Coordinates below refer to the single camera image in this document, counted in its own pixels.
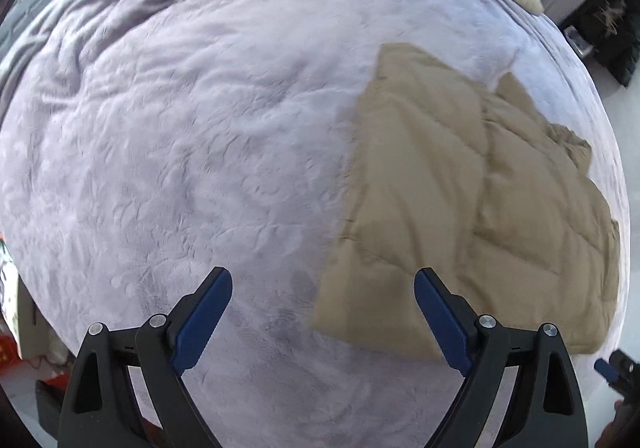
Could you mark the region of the right hand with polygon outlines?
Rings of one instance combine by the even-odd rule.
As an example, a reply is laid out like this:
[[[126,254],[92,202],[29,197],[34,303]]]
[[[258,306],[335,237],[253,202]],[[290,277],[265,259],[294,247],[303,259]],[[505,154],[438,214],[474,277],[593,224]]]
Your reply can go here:
[[[615,403],[614,419],[603,429],[596,448],[640,448],[639,405]]]

